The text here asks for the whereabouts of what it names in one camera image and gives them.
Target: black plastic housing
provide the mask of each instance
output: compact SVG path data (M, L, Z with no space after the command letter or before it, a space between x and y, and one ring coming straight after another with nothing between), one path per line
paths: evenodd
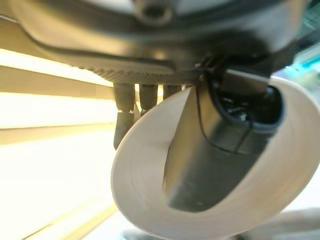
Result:
M134 13L81 0L10 0L24 30L51 59L114 83L146 85L194 85L202 73L198 66L217 54L276 55L295 40L306 6L304 0L226 0L179 14L185 1L178 1L168 24L150 27ZM273 64L277 71L291 63Z
M168 151L163 189L174 209L201 212L227 197L259 159L284 117L284 101L274 87L267 108L251 103L245 119L231 115L222 103L224 96L210 89L206 81L191 89Z

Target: screw hole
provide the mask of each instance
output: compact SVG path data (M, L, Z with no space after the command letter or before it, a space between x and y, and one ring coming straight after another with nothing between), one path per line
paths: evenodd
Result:
M143 10L145 17L149 19L161 19L166 14L166 9L161 6L148 6Z

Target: blurred background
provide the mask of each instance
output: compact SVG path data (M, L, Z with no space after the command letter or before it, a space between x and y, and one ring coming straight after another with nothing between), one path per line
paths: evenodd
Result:
M295 63L275 75L301 84L320 101L318 3L306 13ZM10 11L4 1L0 10ZM10 31L5 37L0 32L0 239L114 239L133 228L113 215L112 83L46 59L6 14L0 31ZM158 96L161 102L162 88ZM138 113L138 91L136 99ZM291 208L312 201L297 198Z

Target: robotic hand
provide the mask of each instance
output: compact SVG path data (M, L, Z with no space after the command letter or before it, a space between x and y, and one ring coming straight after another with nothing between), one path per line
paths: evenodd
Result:
M193 86L167 153L166 204L187 213L224 200L260 158L285 114L271 74L293 61L304 0L10 0L52 59L113 82L115 147L158 85Z

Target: white tape roll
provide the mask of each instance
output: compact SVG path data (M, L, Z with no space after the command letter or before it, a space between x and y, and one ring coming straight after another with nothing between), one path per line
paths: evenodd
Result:
M111 186L122 214L150 235L166 240L212 240L245 232L282 211L305 188L320 160L320 111L299 85L274 78L286 117L251 171L222 202L199 213L166 205L164 167L189 90L141 118L123 139Z

